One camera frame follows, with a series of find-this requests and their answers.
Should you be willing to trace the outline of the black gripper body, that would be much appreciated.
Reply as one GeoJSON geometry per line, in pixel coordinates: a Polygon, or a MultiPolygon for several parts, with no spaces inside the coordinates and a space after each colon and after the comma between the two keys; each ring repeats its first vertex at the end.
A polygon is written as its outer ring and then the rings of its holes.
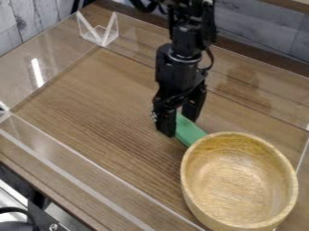
{"type": "Polygon", "coordinates": [[[204,84],[207,69],[197,67],[201,57],[200,51],[183,56],[172,48],[171,43],[157,48],[153,74],[157,91],[152,100],[153,107],[177,109],[197,85],[204,84]]]}

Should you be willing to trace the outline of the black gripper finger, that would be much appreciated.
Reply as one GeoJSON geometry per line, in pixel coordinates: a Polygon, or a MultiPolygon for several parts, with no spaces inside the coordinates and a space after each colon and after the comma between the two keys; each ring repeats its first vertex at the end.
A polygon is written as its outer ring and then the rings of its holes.
{"type": "Polygon", "coordinates": [[[167,137],[173,137],[176,132],[176,109],[155,106],[152,117],[155,129],[167,137]]]}
{"type": "Polygon", "coordinates": [[[192,122],[196,121],[205,98],[205,84],[199,84],[193,91],[188,94],[187,101],[181,106],[181,115],[192,122]]]}

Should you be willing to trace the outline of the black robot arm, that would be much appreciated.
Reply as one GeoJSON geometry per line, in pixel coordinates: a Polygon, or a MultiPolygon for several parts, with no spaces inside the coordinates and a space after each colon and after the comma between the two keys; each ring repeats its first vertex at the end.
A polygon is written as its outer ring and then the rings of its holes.
{"type": "Polygon", "coordinates": [[[216,41],[215,0],[129,0],[143,13],[157,10],[167,16],[169,43],[155,52],[155,82],[157,91],[152,104],[156,130],[172,137],[176,133],[176,113],[193,121],[205,98],[208,68],[199,63],[211,55],[216,41]]]}

